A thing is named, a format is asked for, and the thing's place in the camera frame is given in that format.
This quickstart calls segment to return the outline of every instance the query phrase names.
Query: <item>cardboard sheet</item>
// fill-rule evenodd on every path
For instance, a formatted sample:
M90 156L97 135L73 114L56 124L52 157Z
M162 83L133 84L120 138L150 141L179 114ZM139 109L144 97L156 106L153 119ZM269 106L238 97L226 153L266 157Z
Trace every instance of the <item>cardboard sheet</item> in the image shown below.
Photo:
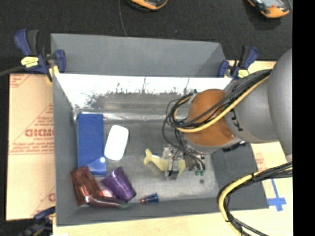
M52 83L11 74L6 219L32 218L55 205Z

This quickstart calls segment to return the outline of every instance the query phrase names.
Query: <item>plastic object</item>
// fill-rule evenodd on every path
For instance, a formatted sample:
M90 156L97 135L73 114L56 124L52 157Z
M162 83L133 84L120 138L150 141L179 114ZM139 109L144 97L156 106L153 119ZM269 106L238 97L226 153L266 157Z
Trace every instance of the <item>plastic object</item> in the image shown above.
M158 202L158 194L155 193L155 194L146 196L146 197L142 198L140 201L143 204L148 204L148 203L152 203L152 202Z
M77 143L78 168L89 166L92 175L106 175L103 114L78 115Z
M112 171L110 175L106 176L101 182L120 200L128 202L136 195L135 190L121 166Z
M113 125L109 131L104 155L111 160L119 161L122 159L127 141L129 131L125 127Z

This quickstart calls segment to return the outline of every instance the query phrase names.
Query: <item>cable bundle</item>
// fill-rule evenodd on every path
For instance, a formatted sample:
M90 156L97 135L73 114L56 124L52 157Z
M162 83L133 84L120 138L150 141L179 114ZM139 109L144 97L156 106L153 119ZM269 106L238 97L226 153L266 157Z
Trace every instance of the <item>cable bundle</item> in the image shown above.
M264 180L272 179L272 178L292 177L292 174L293 174L293 162L288 162L277 167L273 167L264 171L256 172L256 173L247 175L245 177L242 177L241 179L230 183L228 186L224 187L220 191L218 195L219 209L225 221L229 224L229 226L233 229L233 231L237 235L251 236L249 233L244 231L244 228L246 228L247 230L257 235L267 236L266 234L234 218L234 216L230 213L228 209L231 194L241 188L248 187L251 184L256 183L256 182L260 182L260 181L264 181Z

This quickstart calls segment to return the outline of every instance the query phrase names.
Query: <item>blue clamp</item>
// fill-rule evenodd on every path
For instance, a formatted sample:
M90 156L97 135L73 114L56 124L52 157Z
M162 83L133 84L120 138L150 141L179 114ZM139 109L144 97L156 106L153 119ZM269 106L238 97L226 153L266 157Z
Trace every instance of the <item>blue clamp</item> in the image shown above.
M54 60L58 67L58 72L65 71L65 53L63 50L56 50L54 54L44 57L39 55L36 49L38 30L22 29L14 35L16 46L22 51L24 57L21 64L24 70L30 73L43 73L47 74L50 81L52 80L51 67L48 61Z
M231 76L232 80L238 80L249 74L249 66L258 58L258 50L254 46L242 46L242 53L239 62L235 61L233 66L229 66L227 60L223 60L218 70L218 77Z

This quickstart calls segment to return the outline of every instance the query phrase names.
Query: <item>black cable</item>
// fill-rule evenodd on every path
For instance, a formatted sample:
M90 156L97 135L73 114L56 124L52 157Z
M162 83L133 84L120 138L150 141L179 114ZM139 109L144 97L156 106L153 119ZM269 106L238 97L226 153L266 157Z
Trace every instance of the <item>black cable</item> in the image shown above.
M241 188L247 187L247 186L249 186L253 183L259 182L259 181L264 181L264 180L271 179L271 178L292 177L292 174L293 174L293 169L291 169L292 167L293 167L293 162L288 162L288 163L267 169L265 171L259 172L257 174L252 174L252 177L249 180L247 180L247 181L243 182L242 184L240 184L239 186L235 187L225 196L224 201L223 201L223 207L224 207L225 213L228 217L228 221L241 233L241 235L251 236L250 234L243 231L243 228L246 228L247 230L249 230L249 231L251 231L257 235L267 236L266 234L250 227L249 225L247 225L247 224L243 223L242 221L233 217L233 215L230 213L230 211L228 209L231 194L234 193L235 191L241 189ZM222 192L229 185L230 184L226 185L224 188L222 188L220 190L218 197L221 196Z
M169 119L168 119L168 124L170 124L173 127L182 127L182 128L187 128L187 127L197 127L200 125L204 125L205 123L211 121L211 117L213 115L216 114L216 112L223 107L223 104L225 101L229 100L231 97L237 95L236 97L233 98L233 100L231 100L229 102L228 105L232 104L235 100L237 100L237 98L242 95L246 90L248 90L248 88L251 85L256 84L257 82L259 82L260 80L264 79L266 76L268 76L270 74L271 71L267 71L261 75L258 75L257 77L254 77L253 79L249 80L248 82L244 83L243 85L241 85L240 87L238 87L235 91L231 92L230 94L226 95L221 101L219 101L217 104L215 104L214 106L212 106L211 108L209 108L207 111L205 111L204 113L202 113L201 115L197 116L196 118L194 118L193 120L190 120L189 122L183 122L183 120L181 121L176 121L174 118L174 113L175 111L183 104L185 104L187 101L183 102L183 103L179 103L182 100L184 100L185 98L187 98L189 95L187 95L186 97L182 97L181 99L178 100L178 102L173 106L173 108L171 109L170 113L169 113ZM210 113L211 111L215 110L210 117L208 117L205 121L203 122L199 122L196 123L197 120L199 120L200 118L204 117L205 115L207 115L208 113Z
M10 74L10 73L14 73L14 72L21 72L21 71L24 71L24 68L20 67L20 66L16 66L16 67L13 67L13 68L1 71L0 72L0 77L3 76L3 75L7 75L7 74Z
M238 89L236 89L234 92L230 93L229 95L226 95L224 97L224 99L222 99L221 101L219 101L217 104L215 104L213 107L211 107L209 110L205 111L204 113L202 113L201 115L199 115L198 117L196 117L195 119L191 120L190 122L187 122L185 123L184 125L176 125L176 121L174 120L174 126L177 126L177 127L184 127L184 126L189 126L191 124L194 123L194 125L196 124L195 121L204 117L206 114L208 114L209 112L211 112L215 107L218 107L220 106L222 103L224 103L226 100L228 100L230 97L236 95L239 91L242 91L243 89L248 89L250 87L250 84L255 84L256 81L260 81L261 79L263 79L264 77L268 76L270 74L270 71L268 71L267 73L265 74L262 74L263 77L255 77L253 78L252 80L250 80L249 82L246 82L245 84L243 84L242 86L240 86ZM235 97L233 99L233 101L230 102L230 104L232 104L235 100L237 99L237 97ZM172 110L172 114L174 114L175 110L178 108L178 105L175 105L173 107L174 109Z

